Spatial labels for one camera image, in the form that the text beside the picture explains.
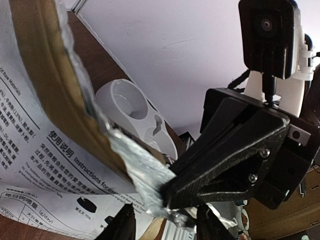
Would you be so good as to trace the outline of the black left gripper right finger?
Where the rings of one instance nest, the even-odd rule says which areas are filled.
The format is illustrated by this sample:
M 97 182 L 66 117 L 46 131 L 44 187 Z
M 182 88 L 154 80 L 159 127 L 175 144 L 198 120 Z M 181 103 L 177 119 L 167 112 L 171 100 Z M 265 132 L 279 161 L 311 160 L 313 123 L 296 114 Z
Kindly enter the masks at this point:
M 210 204 L 197 207 L 196 239 L 197 240 L 235 240 L 229 228 L 237 226 L 237 220 L 226 219 Z

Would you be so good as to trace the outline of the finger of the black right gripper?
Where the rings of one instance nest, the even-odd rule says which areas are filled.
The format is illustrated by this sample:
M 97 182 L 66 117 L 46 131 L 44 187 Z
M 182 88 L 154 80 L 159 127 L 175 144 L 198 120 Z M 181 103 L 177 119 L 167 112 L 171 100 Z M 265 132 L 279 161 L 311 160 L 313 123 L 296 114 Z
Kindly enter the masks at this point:
M 255 195 L 288 132 L 287 115 L 249 104 L 220 105 L 161 188 L 170 209 Z
M 265 105 L 246 96 L 206 104 L 198 140 L 173 164 L 176 175 L 222 175 L 265 148 Z

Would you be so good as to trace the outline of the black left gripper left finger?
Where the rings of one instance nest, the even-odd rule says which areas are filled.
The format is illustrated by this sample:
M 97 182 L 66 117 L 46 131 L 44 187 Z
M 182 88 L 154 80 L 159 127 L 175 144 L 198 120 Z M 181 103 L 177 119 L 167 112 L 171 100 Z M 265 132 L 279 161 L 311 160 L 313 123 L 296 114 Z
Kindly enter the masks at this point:
M 136 227 L 133 204 L 125 204 L 96 240 L 135 240 Z

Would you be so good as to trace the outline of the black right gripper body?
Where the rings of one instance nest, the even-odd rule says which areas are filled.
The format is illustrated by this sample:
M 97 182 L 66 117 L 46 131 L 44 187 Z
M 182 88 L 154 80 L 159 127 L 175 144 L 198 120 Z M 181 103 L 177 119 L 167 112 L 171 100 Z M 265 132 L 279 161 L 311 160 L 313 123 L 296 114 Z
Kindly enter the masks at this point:
M 200 127 L 201 134 L 211 117 L 210 113 L 208 116 L 204 115 L 205 105 L 213 105 L 214 100 L 236 96 L 245 95 L 225 88 L 209 89 L 206 92 Z M 279 152 L 262 185 L 254 196 L 247 198 L 254 198 L 267 208 L 275 210 L 290 198 L 302 182 L 313 161 L 319 156 L 320 134 L 315 125 L 310 122 L 264 105 L 265 108 L 288 116 L 289 125 Z

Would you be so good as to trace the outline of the brown dog food bag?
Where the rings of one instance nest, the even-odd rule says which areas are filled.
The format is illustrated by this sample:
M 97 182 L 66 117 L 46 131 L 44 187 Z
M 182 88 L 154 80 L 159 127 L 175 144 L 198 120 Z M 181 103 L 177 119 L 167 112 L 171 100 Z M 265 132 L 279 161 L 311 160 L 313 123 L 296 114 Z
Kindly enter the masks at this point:
M 0 3 L 0 213 L 96 240 L 132 204 L 135 240 L 166 217 L 155 187 L 171 158 L 110 120 L 74 50 L 61 0 Z

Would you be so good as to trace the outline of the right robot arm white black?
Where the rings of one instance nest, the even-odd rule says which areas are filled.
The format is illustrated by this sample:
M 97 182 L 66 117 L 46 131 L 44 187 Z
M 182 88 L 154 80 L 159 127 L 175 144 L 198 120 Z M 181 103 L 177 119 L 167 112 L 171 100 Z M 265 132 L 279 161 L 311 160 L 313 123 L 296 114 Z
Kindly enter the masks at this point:
M 320 158 L 320 83 L 300 116 L 228 88 L 209 89 L 198 140 L 160 190 L 170 209 L 254 198 L 271 210 L 288 200 Z

